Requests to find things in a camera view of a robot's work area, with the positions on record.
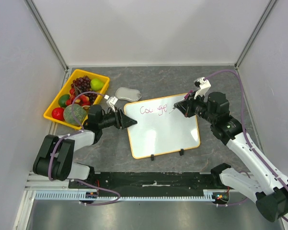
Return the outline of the purple capped white marker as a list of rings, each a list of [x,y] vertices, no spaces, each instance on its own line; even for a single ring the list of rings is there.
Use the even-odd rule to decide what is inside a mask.
[[[185,100],[188,99],[189,96],[190,96],[193,92],[194,92],[193,90],[190,90],[190,91],[184,96],[184,98],[183,98],[181,101],[175,102],[175,103],[173,104],[173,108],[172,108],[172,110],[170,111],[170,113],[172,113],[172,112],[175,110],[175,107],[176,107],[176,106],[182,105],[182,104],[185,102]]]

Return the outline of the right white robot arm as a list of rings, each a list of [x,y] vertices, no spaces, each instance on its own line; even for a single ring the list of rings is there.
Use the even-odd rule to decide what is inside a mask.
[[[284,175],[253,143],[242,124],[230,115],[226,95],[212,92],[207,98],[190,93],[174,104],[185,117],[198,116],[211,124],[213,135],[233,151],[253,174],[241,175],[228,164],[211,170],[214,188],[224,185],[252,200],[261,215],[270,222],[288,214],[288,177]]]

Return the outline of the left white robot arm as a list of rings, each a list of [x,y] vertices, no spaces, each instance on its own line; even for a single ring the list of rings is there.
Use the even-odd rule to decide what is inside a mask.
[[[93,105],[89,109],[88,119],[84,121],[83,130],[64,136],[45,136],[34,161],[33,172],[60,181],[71,178],[71,174],[79,175],[79,183],[84,188],[92,188],[95,176],[90,174],[90,167],[73,163],[74,152],[96,144],[105,128],[114,126],[125,129],[137,123],[121,109],[115,107],[106,113],[100,105]]]

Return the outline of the orange framed whiteboard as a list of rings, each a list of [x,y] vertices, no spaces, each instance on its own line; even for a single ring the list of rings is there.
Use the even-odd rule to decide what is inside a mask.
[[[124,106],[124,113],[137,121],[127,129],[132,157],[149,158],[195,149],[200,146],[197,117],[186,118],[173,105],[186,94],[154,98]]]

